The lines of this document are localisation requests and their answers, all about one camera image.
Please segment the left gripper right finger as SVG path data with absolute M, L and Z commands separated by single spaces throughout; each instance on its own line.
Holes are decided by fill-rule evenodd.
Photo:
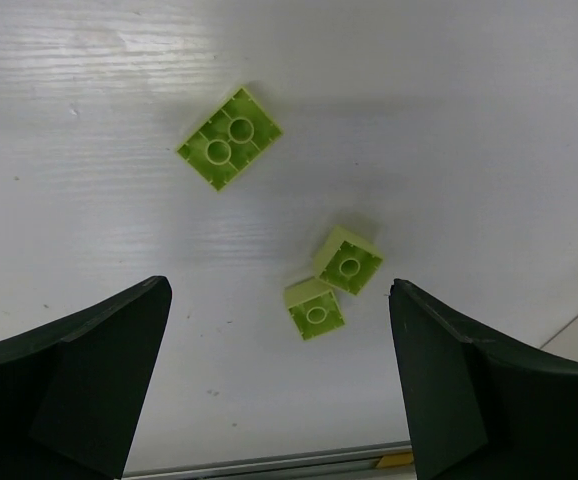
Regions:
M 578 362 L 524 344 L 415 284 L 390 290 L 421 479 L 578 479 Z

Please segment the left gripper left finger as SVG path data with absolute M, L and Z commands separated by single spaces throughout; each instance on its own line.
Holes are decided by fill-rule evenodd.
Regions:
M 119 479 L 166 329 L 152 276 L 0 341 L 0 479 Z

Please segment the green lego brick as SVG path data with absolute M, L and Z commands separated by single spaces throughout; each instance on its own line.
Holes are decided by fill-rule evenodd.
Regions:
M 230 92 L 176 149 L 215 191 L 231 184 L 265 154 L 283 130 L 246 86 Z

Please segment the small green lego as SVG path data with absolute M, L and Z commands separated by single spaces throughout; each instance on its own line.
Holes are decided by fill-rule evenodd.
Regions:
M 370 282 L 384 258 L 377 247 L 363 237 L 335 226 L 313 259 L 316 279 L 357 296 Z
M 287 287 L 285 308 L 304 341 L 337 330 L 345 325 L 334 290 L 316 278 Z

